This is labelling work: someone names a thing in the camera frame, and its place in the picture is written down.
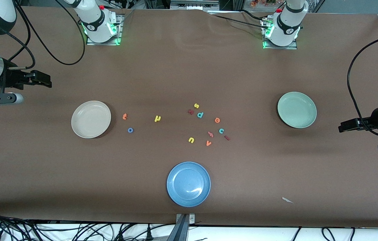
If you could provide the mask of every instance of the white paper scrap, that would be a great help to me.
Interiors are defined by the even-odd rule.
[[[292,201],[288,200],[288,199],[287,199],[287,198],[285,198],[285,197],[283,197],[283,200],[284,200],[284,201],[286,201],[287,203],[293,203],[293,204],[294,204],[294,202],[292,202]]]

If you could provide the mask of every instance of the table surface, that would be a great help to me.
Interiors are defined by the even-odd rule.
[[[79,32],[62,9],[25,9],[59,59],[79,57]],[[256,27],[206,12],[136,10],[120,46],[87,46],[74,66],[54,61],[32,35],[35,69],[51,75],[53,88],[9,90],[24,103],[0,106],[0,214],[169,223],[176,213],[195,213],[203,224],[378,226],[378,137],[338,132],[357,116],[348,65],[378,38],[378,19],[308,14],[303,25],[298,50],[282,51],[262,49]],[[21,20],[12,33],[25,39]],[[1,56],[17,49],[0,36]],[[30,64],[25,51],[14,61]],[[357,59],[351,84],[369,116],[378,107],[378,44]],[[276,104],[289,91],[315,102],[309,128],[279,119]],[[90,100],[109,106],[112,123],[100,138],[82,139],[70,120]],[[187,113],[194,103],[202,119]],[[218,133],[210,139],[207,132],[219,128],[230,141]],[[169,171],[185,161],[200,163],[212,181],[209,197],[190,209],[166,190]]]

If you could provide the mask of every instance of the plate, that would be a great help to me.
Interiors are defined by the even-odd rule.
[[[307,128],[317,117],[314,102],[301,92],[289,92],[281,96],[277,109],[283,122],[292,128]]]
[[[207,198],[210,187],[208,172],[194,162],[178,164],[167,179],[167,191],[171,199],[186,208],[200,205]]]
[[[72,129],[82,138],[94,138],[104,133],[111,121],[110,109],[100,101],[80,105],[72,116]]]

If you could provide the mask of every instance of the blue plate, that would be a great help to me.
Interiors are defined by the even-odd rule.
[[[191,208],[207,198],[211,187],[210,176],[204,167],[194,162],[175,166],[167,179],[167,191],[180,206]]]

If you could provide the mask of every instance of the light green plate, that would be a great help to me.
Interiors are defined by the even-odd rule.
[[[283,122],[292,128],[307,128],[317,117],[314,102],[301,92],[289,92],[281,96],[277,109]]]

